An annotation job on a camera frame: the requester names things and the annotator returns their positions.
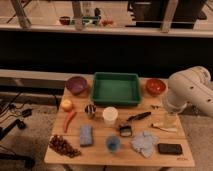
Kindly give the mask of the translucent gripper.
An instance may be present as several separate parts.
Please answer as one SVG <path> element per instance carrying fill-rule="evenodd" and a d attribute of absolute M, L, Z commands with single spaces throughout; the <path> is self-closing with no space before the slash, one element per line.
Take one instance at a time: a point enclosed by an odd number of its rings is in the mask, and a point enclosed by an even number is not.
<path fill-rule="evenodd" d="M 166 128 L 176 128 L 177 113 L 166 109 L 163 124 Z"/>

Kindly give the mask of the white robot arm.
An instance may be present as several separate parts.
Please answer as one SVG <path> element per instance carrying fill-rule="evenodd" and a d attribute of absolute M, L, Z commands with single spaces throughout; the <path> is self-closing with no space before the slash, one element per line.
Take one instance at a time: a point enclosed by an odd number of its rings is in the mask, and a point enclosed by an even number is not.
<path fill-rule="evenodd" d="M 163 125 L 175 128 L 177 115 L 183 112 L 188 103 L 195 105 L 206 115 L 213 117 L 213 90 L 210 72 L 195 66 L 172 74 L 167 80 L 168 90 L 162 97 L 166 110 Z"/>

